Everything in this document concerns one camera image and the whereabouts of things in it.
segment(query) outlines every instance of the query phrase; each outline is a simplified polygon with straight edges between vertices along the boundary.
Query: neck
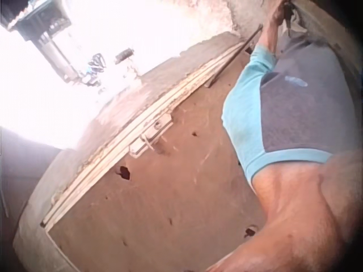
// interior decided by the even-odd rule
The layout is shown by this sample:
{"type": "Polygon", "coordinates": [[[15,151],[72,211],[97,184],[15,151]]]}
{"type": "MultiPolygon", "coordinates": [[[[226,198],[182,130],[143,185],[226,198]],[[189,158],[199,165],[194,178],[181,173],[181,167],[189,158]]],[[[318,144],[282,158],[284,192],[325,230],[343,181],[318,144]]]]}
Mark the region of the neck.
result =
{"type": "Polygon", "coordinates": [[[306,206],[312,198],[319,198],[319,170],[318,163],[288,162],[269,165],[257,173],[252,182],[268,221],[292,204],[304,202],[306,206]]]}

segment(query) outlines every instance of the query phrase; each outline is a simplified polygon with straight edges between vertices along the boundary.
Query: hole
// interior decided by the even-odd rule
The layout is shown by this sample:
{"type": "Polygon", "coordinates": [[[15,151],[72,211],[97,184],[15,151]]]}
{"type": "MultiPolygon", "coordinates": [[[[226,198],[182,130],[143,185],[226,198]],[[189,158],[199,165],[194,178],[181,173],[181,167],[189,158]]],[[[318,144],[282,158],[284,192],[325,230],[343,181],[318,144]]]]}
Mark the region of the hole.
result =
{"type": "Polygon", "coordinates": [[[247,52],[248,54],[252,54],[253,50],[252,50],[252,48],[249,46],[249,47],[247,47],[246,52],[247,52]]]}
{"type": "Polygon", "coordinates": [[[244,235],[244,238],[253,237],[257,231],[258,231],[258,228],[256,225],[249,226],[248,228],[246,228],[246,234],[244,235]]]}
{"type": "Polygon", "coordinates": [[[160,121],[157,121],[154,125],[154,128],[159,130],[161,128],[161,124],[160,124],[160,121]]]}
{"type": "Polygon", "coordinates": [[[130,171],[127,167],[125,166],[120,166],[120,173],[116,173],[118,175],[120,175],[124,180],[130,180],[130,171]]]}

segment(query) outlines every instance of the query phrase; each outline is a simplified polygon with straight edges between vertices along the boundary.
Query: concrete wall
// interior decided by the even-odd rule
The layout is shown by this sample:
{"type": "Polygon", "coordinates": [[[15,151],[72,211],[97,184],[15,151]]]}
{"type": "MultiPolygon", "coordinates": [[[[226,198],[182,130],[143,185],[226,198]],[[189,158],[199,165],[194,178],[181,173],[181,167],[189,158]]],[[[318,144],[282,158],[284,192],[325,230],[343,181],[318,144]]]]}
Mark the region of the concrete wall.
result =
{"type": "Polygon", "coordinates": [[[10,130],[1,130],[1,260],[5,271],[22,271],[12,248],[18,221],[35,186],[59,149],[26,140],[10,130]]]}

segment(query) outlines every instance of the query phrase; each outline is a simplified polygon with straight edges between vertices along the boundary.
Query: sleeve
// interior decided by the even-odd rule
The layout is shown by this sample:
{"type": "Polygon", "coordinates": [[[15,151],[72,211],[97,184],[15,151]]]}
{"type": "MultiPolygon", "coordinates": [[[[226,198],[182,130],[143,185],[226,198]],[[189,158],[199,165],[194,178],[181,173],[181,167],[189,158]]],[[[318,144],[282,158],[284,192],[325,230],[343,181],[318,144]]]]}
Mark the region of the sleeve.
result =
{"type": "Polygon", "coordinates": [[[256,77],[262,78],[264,74],[271,72],[275,65],[275,55],[268,51],[264,46],[257,44],[255,50],[251,54],[250,62],[246,65],[238,78],[236,86],[247,84],[256,77]]]}

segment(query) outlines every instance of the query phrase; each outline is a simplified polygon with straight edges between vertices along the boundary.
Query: light blue t-shirt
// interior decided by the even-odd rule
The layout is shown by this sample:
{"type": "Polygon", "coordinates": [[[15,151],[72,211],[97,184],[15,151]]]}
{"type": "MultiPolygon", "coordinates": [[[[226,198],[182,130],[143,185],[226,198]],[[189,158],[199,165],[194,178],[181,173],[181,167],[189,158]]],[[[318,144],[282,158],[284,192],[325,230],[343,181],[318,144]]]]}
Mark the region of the light blue t-shirt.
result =
{"type": "MultiPolygon", "coordinates": [[[[261,129],[260,85],[264,75],[273,71],[276,57],[266,48],[257,45],[250,62],[228,94],[222,113],[225,127],[236,150],[247,181],[252,186],[253,176],[268,164],[283,161],[311,161],[325,163],[331,153],[314,148],[291,148],[266,152],[261,129]]],[[[291,84],[298,82],[303,88],[306,82],[288,78],[291,84]]]]}

